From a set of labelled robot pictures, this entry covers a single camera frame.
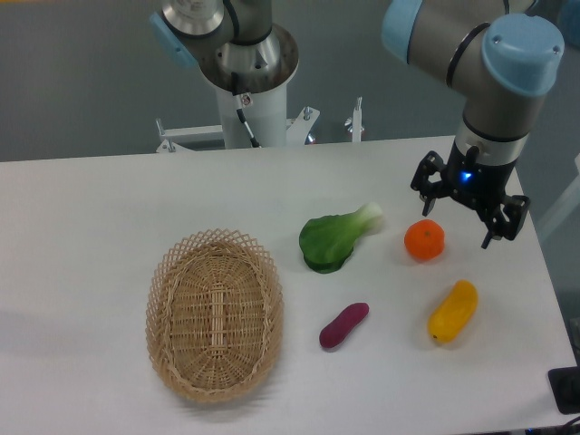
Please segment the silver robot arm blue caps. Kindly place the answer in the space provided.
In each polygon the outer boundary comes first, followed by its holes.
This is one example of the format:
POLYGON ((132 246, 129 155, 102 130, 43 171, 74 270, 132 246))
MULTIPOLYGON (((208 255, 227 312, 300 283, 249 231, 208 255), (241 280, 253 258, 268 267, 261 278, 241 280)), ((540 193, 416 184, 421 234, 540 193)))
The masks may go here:
MULTIPOLYGON (((487 240, 512 240, 529 200, 506 185, 544 99, 565 43, 530 14, 529 1, 394 1, 382 20, 384 47, 466 100, 450 155, 428 154, 412 188, 430 212, 452 198, 478 214, 487 240)), ((294 38, 268 1, 167 1, 150 16, 159 44, 214 88, 230 149, 300 146, 304 118, 286 118, 286 85, 298 65, 294 38)))

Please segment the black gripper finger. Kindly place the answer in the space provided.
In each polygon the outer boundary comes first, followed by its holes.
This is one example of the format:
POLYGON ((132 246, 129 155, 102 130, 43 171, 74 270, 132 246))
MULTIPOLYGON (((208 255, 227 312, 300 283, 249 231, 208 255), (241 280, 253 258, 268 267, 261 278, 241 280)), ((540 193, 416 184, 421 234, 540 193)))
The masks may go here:
POLYGON ((429 215, 437 199, 449 196, 447 175, 447 165, 435 151, 429 151, 420 161, 411 180, 411 189, 417 191, 423 201, 423 216, 429 215))
POLYGON ((513 241, 527 218, 530 198, 525 195, 504 195, 499 201, 486 204, 479 213, 487 233, 481 247, 487 249, 492 240, 513 241))

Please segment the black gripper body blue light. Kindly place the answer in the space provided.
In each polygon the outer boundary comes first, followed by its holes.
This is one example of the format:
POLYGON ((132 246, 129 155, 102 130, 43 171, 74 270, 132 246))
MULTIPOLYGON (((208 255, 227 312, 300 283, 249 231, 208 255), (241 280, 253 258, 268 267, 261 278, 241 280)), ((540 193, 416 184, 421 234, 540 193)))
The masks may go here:
POLYGON ((506 185, 516 161, 515 141, 457 135, 441 175, 441 196, 478 213, 495 213, 513 202, 506 185))

